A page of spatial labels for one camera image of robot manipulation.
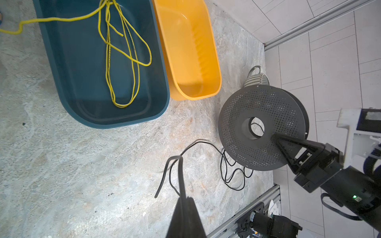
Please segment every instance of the mug handle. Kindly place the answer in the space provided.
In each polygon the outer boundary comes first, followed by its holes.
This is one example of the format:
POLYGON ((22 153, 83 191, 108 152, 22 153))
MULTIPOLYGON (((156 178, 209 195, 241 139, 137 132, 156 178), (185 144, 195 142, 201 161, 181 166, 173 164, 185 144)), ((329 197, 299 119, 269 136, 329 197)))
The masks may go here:
POLYGON ((249 77, 256 68, 259 68, 259 73, 263 73, 262 67, 260 65, 256 65, 256 66, 254 66, 253 68, 250 69, 249 74, 247 75, 247 77, 249 77))

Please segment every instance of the yellow rope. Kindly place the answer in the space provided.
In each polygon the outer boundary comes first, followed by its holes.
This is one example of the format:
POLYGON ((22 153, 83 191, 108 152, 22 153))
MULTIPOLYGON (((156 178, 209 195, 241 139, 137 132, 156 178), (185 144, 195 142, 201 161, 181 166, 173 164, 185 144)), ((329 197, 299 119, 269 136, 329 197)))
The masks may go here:
POLYGON ((107 85, 108 85, 108 87, 110 89, 111 99, 112 99, 112 102, 114 103, 115 106, 117 106, 119 108, 125 108, 125 107, 127 107, 128 105, 130 105, 134 101, 135 97, 137 96, 137 94, 139 92, 139 88, 140 88, 140 69, 139 69, 139 65, 150 66, 151 62, 152 62, 152 54, 151 54, 151 50, 150 50, 147 42, 145 40, 143 40, 143 38, 136 32, 135 28, 124 17, 124 15, 122 13, 122 10, 120 8, 120 5, 116 2, 116 0, 101 0, 99 2, 99 7, 95 11, 93 11, 92 13, 89 13, 87 15, 84 15, 84 16, 79 16, 79 17, 75 17, 75 18, 37 18, 37 19, 31 19, 31 20, 27 20, 27 21, 21 21, 19 23, 19 29, 17 31, 9 31, 9 30, 0 29, 0 32, 7 33, 7 34, 12 34, 12 35, 18 35, 18 34, 20 34, 22 32, 22 27, 25 24, 30 24, 30 23, 35 23, 35 22, 49 22, 49 21, 65 21, 65 22, 79 21, 79 20, 83 20, 83 19, 92 17, 92 16, 94 16, 97 13, 98 13, 98 32, 99 32, 99 35, 101 36, 102 40, 106 44, 106 82, 107 82, 107 85), (111 25, 111 23, 110 23, 110 18, 111 18, 110 6, 111 5, 114 5, 116 10, 119 13, 120 20, 122 22, 122 27, 123 27, 123 34, 120 33, 119 31, 117 31, 115 29, 115 27, 113 25, 111 25), (105 20, 106 20, 106 24, 107 24, 106 39, 103 37, 102 32, 101 32, 101 10, 105 6, 106 6, 106 17, 105 17, 105 20), (114 45, 111 44, 110 27, 118 35, 120 35, 122 37, 123 36, 125 37, 126 42, 127 42, 127 46, 128 46, 129 54, 126 54, 124 51, 118 49, 117 47, 115 47, 114 45), (132 56, 130 44, 128 43, 128 39, 127 39, 126 31, 125 31, 125 27, 127 28, 129 37, 131 39, 136 59, 134 59, 133 56, 132 56), (138 55, 136 53, 134 40, 132 39, 132 35, 131 35, 129 27, 135 32, 135 34, 139 37, 139 39, 146 45, 146 47, 148 49, 148 52, 149 52, 149 63, 145 64, 143 62, 138 61, 138 55), (110 78, 111 48, 119 51, 120 53, 122 53, 124 56, 126 56, 127 58, 129 58, 131 60, 131 66, 132 66, 132 74, 133 74, 133 78, 134 78, 134 84, 133 84, 131 99, 130 99, 129 103, 127 103, 127 104, 119 104, 119 103, 116 102, 116 99, 115 99, 115 93, 114 93, 114 90, 112 88, 111 78, 110 78), (134 70, 134 62, 138 65, 138 86, 137 86, 136 92, 135 92, 136 76, 135 76, 135 70, 134 70))

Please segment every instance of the marble table surface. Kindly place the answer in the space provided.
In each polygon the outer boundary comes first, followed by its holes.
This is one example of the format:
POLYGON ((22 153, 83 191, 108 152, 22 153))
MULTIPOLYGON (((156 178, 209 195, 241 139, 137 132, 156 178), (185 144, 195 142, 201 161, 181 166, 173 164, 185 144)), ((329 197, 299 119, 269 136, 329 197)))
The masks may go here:
MULTIPOLYGON (((38 24, 20 35, 0 34, 0 237, 165 236, 178 196, 168 178, 159 197, 154 194, 167 158, 197 139, 222 148, 222 105, 252 66, 264 66, 263 44, 206 3, 220 93, 171 99, 158 119, 115 129, 84 126, 62 107, 38 24)), ((32 0, 0 1, 0 10, 4 29, 35 18, 32 0)), ((227 188, 220 159, 205 144, 184 155, 186 192, 207 234, 273 186, 272 171, 254 171, 242 191, 227 188)), ((240 185, 242 175, 235 180, 240 185)))

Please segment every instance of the teal plastic container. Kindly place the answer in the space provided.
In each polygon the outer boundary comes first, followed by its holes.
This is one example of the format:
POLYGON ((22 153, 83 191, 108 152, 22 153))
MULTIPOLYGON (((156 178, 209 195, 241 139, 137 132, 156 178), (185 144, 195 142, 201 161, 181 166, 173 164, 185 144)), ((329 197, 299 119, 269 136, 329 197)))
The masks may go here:
MULTIPOLYGON (((169 88, 160 38, 150 0, 117 0, 122 12, 152 52, 152 63, 140 66, 140 90, 131 105, 117 108, 111 101, 106 83, 106 45, 98 34, 98 14, 75 22, 40 23, 54 81, 62 105, 77 121, 90 127, 106 129, 156 119, 169 103, 169 88)), ((98 8, 98 0, 34 0, 38 18, 72 18, 98 8)), ((119 14, 112 6, 111 24, 123 32, 119 14)), ((101 30, 106 37, 102 9, 101 30)), ((144 43, 132 33, 138 59, 149 62, 144 43)), ((124 37, 111 30, 111 43, 128 52, 124 37)), ((130 101, 133 87, 131 61, 116 50, 111 51, 110 76, 116 101, 130 101)))

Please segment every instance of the orange object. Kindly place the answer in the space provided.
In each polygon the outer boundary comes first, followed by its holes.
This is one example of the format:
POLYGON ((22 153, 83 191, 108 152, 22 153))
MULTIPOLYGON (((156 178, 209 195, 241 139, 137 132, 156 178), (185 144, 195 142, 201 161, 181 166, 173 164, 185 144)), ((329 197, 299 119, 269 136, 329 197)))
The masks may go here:
POLYGON ((153 0, 171 98, 199 100, 222 84, 204 0, 153 0))

